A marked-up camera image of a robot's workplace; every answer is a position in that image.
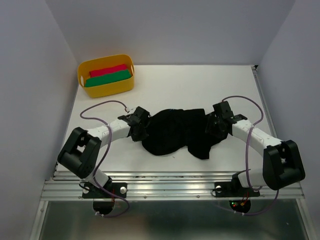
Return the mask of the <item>black t-shirt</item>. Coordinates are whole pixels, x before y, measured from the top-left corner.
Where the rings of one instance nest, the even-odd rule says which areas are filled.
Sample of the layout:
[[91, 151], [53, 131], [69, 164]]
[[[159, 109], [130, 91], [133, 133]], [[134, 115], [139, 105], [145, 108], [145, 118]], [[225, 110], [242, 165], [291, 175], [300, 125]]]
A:
[[141, 144], [155, 156], [172, 154], [187, 147], [200, 160], [210, 158], [211, 147], [222, 142], [227, 133], [217, 136], [206, 131], [209, 114], [203, 108], [165, 109], [150, 118], [147, 138]]

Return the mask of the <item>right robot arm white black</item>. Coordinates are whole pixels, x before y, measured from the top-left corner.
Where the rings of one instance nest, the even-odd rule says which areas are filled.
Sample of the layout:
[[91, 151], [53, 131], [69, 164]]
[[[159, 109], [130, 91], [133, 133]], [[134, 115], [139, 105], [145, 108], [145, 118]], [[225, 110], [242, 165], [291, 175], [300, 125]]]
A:
[[[206, 132], [218, 138], [231, 135], [245, 143], [245, 170], [235, 173], [231, 181], [216, 183], [218, 197], [236, 197], [250, 190], [259, 192], [260, 187], [278, 191], [306, 177], [299, 148], [294, 141], [282, 141], [267, 134], [241, 114], [211, 113]], [[249, 168], [249, 148], [262, 156], [260, 168]]]

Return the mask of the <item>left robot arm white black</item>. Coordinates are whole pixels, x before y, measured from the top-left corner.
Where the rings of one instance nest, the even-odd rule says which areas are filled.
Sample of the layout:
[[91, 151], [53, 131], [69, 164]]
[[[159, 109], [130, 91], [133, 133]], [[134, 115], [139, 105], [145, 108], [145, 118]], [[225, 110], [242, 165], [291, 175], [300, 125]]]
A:
[[100, 197], [106, 197], [112, 192], [112, 179], [100, 170], [97, 163], [100, 149], [124, 138], [140, 142], [147, 138], [146, 128], [150, 122], [150, 113], [138, 109], [134, 113], [119, 116], [110, 124], [103, 122], [102, 126], [83, 129], [76, 127], [67, 138], [57, 162], [94, 186], [94, 191]]

